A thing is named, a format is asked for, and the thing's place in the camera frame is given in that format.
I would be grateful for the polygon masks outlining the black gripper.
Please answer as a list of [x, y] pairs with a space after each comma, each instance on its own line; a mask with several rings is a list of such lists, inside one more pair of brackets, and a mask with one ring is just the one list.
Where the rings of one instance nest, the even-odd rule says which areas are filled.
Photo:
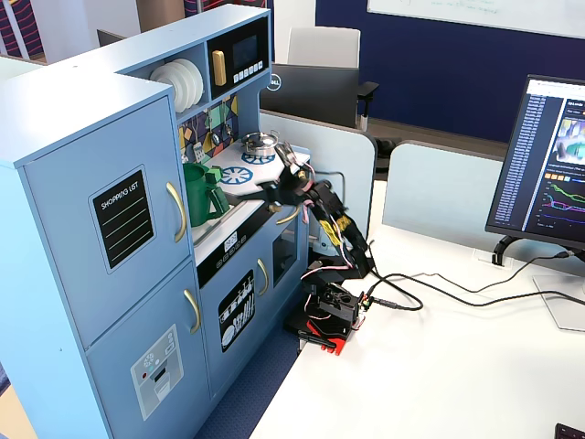
[[271, 205], [299, 206], [306, 202], [317, 202], [315, 184], [313, 168], [309, 164], [304, 164], [295, 173], [286, 166], [279, 175], [278, 183], [267, 181], [261, 183], [260, 187], [268, 192], [268, 201]]

